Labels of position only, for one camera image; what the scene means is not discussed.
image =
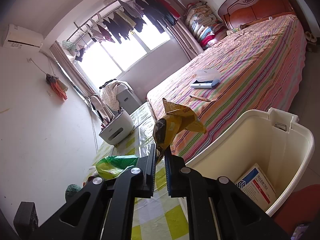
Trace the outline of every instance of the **wooden headboard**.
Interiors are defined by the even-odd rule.
[[[285,14],[296,14],[289,0],[226,0],[218,10],[229,29]]]

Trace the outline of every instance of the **bed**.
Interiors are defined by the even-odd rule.
[[[288,111],[302,79],[306,39],[289,0],[226,0],[218,14],[229,28],[248,27],[219,41],[147,94],[157,119],[164,115],[165,98],[192,108],[205,125],[207,133],[183,130],[173,141],[172,153],[185,162],[247,110]],[[190,88],[196,70],[213,67],[221,75],[217,88]]]

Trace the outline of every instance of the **pen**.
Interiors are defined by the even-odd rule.
[[[208,99],[208,98],[197,97],[197,96],[194,96],[194,95],[189,95],[189,96],[191,98],[199,99],[199,100],[206,101],[206,102],[211,102],[211,100]]]

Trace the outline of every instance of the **window frame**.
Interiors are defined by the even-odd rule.
[[[143,40],[136,34],[135,30],[133,30],[133,37],[137,40],[137,42],[143,47],[143,49],[146,51],[146,54],[143,55],[140,59],[138,59],[137,61],[135,61],[133,64],[131,64],[126,70],[123,70],[121,68],[121,66],[117,63],[117,61],[112,57],[112,55],[108,52],[108,50],[100,43],[100,46],[102,47],[102,49],[108,54],[108,56],[111,58],[111,60],[116,64],[116,66],[120,69],[121,73],[116,76],[116,79],[121,78],[125,73],[127,73],[133,66],[135,66],[138,62],[140,62],[142,59],[144,59],[145,57],[149,56],[153,51],[155,51],[156,49],[158,49],[160,46],[162,46],[163,44],[167,43],[168,41],[171,41],[172,39],[174,39],[175,37],[172,35],[172,33],[170,31],[168,31],[168,29],[166,27],[163,26],[163,29],[165,30],[165,32],[169,35],[169,39],[167,41],[162,42],[161,44],[159,44],[158,46],[156,46],[153,49],[149,49],[149,47],[143,42]],[[90,43],[88,43],[89,45],[92,45],[94,43],[94,41],[90,41]],[[86,77],[86,79],[88,80],[88,82],[93,86],[93,88],[95,89],[95,91],[97,93],[99,93],[99,88],[96,87],[94,85],[94,83],[91,81],[91,79],[88,77],[88,75],[85,73],[85,71],[82,69],[81,65],[78,63],[78,61],[75,62],[75,65],[77,66],[77,68],[79,69],[79,71]]]

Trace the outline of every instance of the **green plastic bag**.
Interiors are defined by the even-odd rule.
[[[104,179],[118,177],[127,167],[135,166],[138,157],[136,155],[107,156],[96,164],[99,175]]]

